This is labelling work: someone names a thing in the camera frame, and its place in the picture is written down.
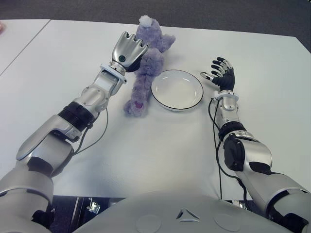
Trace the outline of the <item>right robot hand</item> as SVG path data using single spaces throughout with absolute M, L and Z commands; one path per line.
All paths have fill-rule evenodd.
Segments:
M 225 58 L 217 57 L 212 61 L 211 68 L 211 73 L 201 72 L 201 77 L 218 86 L 220 91 L 234 91 L 235 74 L 231 63 Z

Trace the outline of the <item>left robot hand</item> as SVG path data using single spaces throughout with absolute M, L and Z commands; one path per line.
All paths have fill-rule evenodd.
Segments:
M 139 69 L 143 55 L 147 52 L 148 45 L 142 39 L 137 39 L 135 34 L 123 32 L 112 51 L 110 67 L 122 75 Z

